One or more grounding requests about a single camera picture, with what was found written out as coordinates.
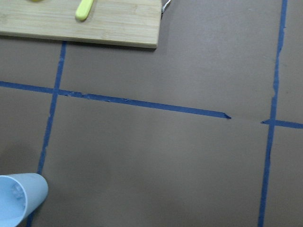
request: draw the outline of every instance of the cup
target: cup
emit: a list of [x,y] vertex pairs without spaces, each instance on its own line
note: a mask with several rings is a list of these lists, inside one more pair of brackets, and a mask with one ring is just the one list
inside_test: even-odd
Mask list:
[[0,227],[17,226],[47,193],[47,182],[39,174],[0,175]]

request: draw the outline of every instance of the cutting board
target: cutting board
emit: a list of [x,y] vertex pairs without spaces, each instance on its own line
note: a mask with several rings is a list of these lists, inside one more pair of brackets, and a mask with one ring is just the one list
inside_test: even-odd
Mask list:
[[0,35],[156,48],[161,0],[94,0],[75,19],[81,0],[0,0]]

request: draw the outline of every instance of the plastic cup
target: plastic cup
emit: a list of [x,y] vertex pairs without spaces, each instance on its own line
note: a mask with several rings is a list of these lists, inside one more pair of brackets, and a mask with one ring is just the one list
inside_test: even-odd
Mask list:
[[17,226],[47,193],[47,182],[39,174],[0,175],[0,227]]

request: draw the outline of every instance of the blue line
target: blue line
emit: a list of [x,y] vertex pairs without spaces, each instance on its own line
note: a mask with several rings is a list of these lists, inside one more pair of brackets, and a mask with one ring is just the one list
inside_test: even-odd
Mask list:
[[4,81],[0,81],[0,87],[8,87],[8,88],[14,88],[19,90],[35,91],[35,92],[42,92],[48,94],[53,93],[53,89],[48,87],[38,87],[38,86],[16,84],[16,83],[4,82]]
[[277,52],[276,52],[276,65],[275,65],[275,75],[274,75],[274,84],[273,84],[275,95],[271,100],[270,119],[268,120],[269,129],[268,129],[268,137],[267,137],[261,201],[259,208],[258,227],[263,227],[264,225],[264,217],[266,210],[267,190],[268,190],[268,181],[269,181],[269,172],[270,172],[270,154],[271,154],[271,149],[272,149],[274,134],[275,134],[276,109],[277,109],[278,93],[279,93],[279,58],[284,43],[286,10],[287,10],[287,0],[282,0],[279,39],[278,39]]
[[225,113],[218,112],[218,111],[211,111],[211,110],[203,110],[203,109],[195,109],[189,107],[182,107],[176,105],[167,105],[167,104],[160,104],[160,103],[151,103],[139,100],[132,100],[132,99],[125,99],[125,98],[118,98],[118,97],[110,97],[110,96],[102,96],[102,95],[94,95],[94,94],[82,94],[81,92],[74,92],[74,91],[66,91],[66,90],[59,90],[59,95],[61,96],[71,96],[77,98],[85,98],[89,100],[98,100],[103,102],[111,102],[111,103],[121,103],[126,105],[134,105],[134,106],[141,106],[153,109],[161,109],[161,110],[169,110],[169,111],[176,111],[182,113],[189,113],[189,114],[198,114],[204,116],[211,116],[211,117],[219,117],[225,119],[231,119]]
[[[261,122],[262,124],[269,124],[269,120]],[[293,129],[303,129],[303,124],[295,123],[295,122],[285,122],[285,121],[275,121],[275,126],[293,128]]]
[[[56,81],[55,81],[55,85],[53,88],[53,97],[52,97],[52,101],[51,101],[49,117],[47,120],[42,151],[41,151],[40,160],[39,160],[39,164],[38,164],[38,171],[37,171],[38,174],[42,173],[44,162],[45,162],[45,157],[46,157],[46,150],[47,150],[48,142],[49,142],[49,139],[51,136],[53,117],[54,117],[55,110],[56,110],[58,91],[60,88],[61,76],[62,76],[63,67],[64,67],[65,53],[66,53],[66,41],[63,41],[62,46],[61,46],[60,59],[59,59],[59,63],[58,63]],[[29,215],[29,217],[27,218],[27,227],[32,226],[33,218],[34,218],[34,212],[32,212]]]

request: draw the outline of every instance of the knife handle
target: knife handle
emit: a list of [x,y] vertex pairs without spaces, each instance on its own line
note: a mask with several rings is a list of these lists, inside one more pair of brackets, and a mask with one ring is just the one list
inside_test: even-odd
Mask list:
[[94,0],[82,0],[80,2],[76,11],[76,18],[78,20],[85,20],[87,18],[93,1]]

